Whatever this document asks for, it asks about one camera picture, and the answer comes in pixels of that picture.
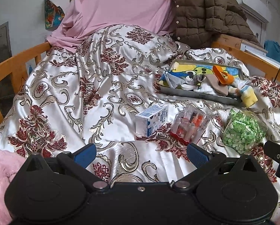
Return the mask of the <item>striped colourful sock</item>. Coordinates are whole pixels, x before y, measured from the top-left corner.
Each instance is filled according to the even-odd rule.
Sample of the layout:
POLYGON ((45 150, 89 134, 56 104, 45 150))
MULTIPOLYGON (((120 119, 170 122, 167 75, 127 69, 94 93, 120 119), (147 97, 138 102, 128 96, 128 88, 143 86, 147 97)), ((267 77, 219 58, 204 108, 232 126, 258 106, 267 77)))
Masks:
POLYGON ((250 108, 258 101, 258 98, 251 85, 245 85, 241 90, 229 85, 228 93, 240 97, 246 108, 250 108))

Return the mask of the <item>white muslin cloth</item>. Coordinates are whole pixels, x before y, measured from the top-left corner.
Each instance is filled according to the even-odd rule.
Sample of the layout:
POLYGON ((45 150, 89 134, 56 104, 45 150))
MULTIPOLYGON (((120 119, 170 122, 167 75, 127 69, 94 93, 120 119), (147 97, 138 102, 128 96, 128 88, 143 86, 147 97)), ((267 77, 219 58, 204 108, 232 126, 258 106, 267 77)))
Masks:
POLYGON ((187 91, 194 91, 197 93, 219 95, 217 91, 215 91, 214 88, 212 88, 209 83, 201 83, 200 85, 182 84, 181 89, 187 91))

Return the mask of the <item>beige linen pouch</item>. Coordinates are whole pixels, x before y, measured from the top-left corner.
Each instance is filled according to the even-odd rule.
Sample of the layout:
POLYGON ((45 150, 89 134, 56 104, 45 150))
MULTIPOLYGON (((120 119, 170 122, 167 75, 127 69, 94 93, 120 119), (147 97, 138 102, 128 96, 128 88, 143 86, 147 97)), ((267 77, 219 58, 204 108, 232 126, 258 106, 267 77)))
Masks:
POLYGON ((214 74, 206 74, 206 79, 217 93, 223 96, 228 95, 228 86, 222 85, 214 74))

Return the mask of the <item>grey cloth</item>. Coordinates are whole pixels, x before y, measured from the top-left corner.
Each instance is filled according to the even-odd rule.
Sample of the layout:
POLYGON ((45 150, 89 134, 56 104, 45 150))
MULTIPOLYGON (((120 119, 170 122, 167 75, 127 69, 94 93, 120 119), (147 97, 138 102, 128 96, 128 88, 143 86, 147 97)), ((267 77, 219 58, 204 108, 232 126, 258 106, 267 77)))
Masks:
POLYGON ((193 71, 165 72, 164 79, 170 88, 181 89, 182 84, 200 85, 206 78, 205 74, 196 74, 193 71))

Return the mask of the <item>orange cloth roll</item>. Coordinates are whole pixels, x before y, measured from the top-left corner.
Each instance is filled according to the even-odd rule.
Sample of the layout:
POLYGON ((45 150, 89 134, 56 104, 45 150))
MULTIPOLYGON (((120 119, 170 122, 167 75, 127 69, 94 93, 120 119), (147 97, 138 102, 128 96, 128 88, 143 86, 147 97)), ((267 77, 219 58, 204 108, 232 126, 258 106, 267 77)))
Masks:
POLYGON ((214 65, 212 71, 222 85, 232 85, 233 75, 223 71, 222 67, 214 65))

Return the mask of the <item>white wet wipe packet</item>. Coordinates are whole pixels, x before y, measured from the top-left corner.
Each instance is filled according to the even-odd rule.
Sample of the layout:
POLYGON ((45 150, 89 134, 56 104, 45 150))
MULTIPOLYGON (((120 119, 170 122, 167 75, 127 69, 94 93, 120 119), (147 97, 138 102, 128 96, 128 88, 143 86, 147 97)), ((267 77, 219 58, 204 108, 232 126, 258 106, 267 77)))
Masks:
POLYGON ((245 85, 249 85, 249 80, 241 80, 240 78, 234 78, 232 86, 241 90, 245 85))

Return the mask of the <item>bag of green confetti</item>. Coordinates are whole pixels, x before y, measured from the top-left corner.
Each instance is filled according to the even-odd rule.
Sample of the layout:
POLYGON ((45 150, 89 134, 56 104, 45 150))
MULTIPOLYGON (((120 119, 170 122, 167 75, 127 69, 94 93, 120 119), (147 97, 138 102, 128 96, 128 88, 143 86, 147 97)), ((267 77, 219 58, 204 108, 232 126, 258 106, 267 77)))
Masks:
POLYGON ((232 108, 222 142, 239 154, 250 152, 266 136, 268 128, 253 112, 232 108))

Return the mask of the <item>blue white carton box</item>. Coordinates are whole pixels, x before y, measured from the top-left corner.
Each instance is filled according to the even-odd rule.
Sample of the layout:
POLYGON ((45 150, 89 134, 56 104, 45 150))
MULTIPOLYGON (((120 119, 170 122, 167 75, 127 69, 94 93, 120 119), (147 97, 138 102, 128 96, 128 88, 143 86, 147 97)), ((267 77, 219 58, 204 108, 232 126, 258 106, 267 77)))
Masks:
POLYGON ((168 120, 168 106, 153 105, 135 116, 137 135, 149 137, 168 120))

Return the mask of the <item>floral satin bedspread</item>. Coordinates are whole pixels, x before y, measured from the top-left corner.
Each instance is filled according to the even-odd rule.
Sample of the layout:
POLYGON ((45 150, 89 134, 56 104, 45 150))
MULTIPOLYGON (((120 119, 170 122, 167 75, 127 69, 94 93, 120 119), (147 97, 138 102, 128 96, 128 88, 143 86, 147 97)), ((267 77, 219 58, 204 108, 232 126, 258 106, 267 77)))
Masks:
POLYGON ((221 140, 230 106, 160 92, 158 81, 174 59, 239 67, 257 95, 251 110, 266 124, 266 139, 280 144, 279 84, 254 76, 223 49, 191 50, 170 36, 116 25, 90 35, 76 53, 51 48, 0 125, 0 150, 53 157, 94 143, 89 171, 105 182, 174 181, 195 170, 185 146, 169 134, 190 105, 211 116, 199 146, 238 156, 221 140), (149 137, 137 135, 135 116, 153 105, 168 106, 168 120, 149 137))

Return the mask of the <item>grey tray with cartoon towel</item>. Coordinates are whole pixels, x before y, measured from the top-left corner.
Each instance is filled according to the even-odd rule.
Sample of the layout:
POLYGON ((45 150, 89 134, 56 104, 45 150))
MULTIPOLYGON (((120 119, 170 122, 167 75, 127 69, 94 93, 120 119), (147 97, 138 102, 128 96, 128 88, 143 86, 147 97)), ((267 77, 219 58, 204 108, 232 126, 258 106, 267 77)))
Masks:
POLYGON ((242 103, 239 89, 229 91, 227 85, 220 83, 214 69, 222 70, 221 75, 227 80, 244 79, 242 70, 238 67, 194 60, 174 60, 158 84, 164 94, 239 106, 242 103))

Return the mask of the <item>colourful paper kite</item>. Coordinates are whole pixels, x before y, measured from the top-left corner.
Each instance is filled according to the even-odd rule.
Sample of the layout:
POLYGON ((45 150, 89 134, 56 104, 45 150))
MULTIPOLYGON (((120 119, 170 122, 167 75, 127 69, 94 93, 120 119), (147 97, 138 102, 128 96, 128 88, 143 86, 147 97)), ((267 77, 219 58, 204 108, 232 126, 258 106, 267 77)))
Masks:
POLYGON ((44 0, 45 29, 55 29, 60 24, 65 13, 60 6, 56 6, 51 0, 44 0))

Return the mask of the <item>brown quilted jacket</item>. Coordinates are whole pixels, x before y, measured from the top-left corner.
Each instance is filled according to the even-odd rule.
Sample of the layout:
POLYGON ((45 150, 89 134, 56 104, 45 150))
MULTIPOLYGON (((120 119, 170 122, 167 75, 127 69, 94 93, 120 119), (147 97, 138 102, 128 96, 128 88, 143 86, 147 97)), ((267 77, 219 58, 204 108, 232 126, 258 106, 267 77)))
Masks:
POLYGON ((259 45, 236 0, 173 0, 173 38, 192 49, 210 47, 221 34, 259 45))

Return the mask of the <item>white air conditioner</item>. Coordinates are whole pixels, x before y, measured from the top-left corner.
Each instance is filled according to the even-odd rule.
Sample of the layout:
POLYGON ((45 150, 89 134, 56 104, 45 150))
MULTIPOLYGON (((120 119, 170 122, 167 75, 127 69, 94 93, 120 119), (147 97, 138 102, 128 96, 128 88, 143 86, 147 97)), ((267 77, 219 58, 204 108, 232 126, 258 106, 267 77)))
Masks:
POLYGON ((262 23, 269 23, 271 21, 271 12, 268 6, 261 0, 236 0, 238 4, 251 16, 262 23))

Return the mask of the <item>pink bed sheet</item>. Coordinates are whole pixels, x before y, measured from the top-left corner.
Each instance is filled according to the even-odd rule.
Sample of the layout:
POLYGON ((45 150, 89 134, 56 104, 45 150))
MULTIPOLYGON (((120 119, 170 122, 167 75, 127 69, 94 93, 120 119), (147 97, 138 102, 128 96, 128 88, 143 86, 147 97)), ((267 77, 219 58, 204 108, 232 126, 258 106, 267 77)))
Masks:
POLYGON ((89 35, 111 25, 137 25, 159 35, 170 33, 174 17, 173 0, 72 0, 47 41, 75 52, 89 35))

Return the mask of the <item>wooden bed frame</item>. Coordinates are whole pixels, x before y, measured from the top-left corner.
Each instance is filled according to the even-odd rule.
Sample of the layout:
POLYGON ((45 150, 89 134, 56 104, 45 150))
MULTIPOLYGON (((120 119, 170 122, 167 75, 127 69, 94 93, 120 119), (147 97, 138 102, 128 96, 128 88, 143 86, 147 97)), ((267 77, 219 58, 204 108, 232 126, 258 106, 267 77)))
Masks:
MULTIPOLYGON (((270 65, 259 57, 240 50, 242 39, 221 35, 212 43, 213 48, 225 49, 229 54, 239 59, 246 65, 250 65, 264 72, 264 77, 268 80, 276 79, 280 83, 280 68, 270 65)), ((27 49, 0 63, 0 81, 6 76, 11 77, 12 87, 15 93, 20 91, 28 75, 26 72, 26 62, 34 59, 38 64, 41 61, 41 54, 49 51, 51 45, 48 42, 42 43, 27 49)))

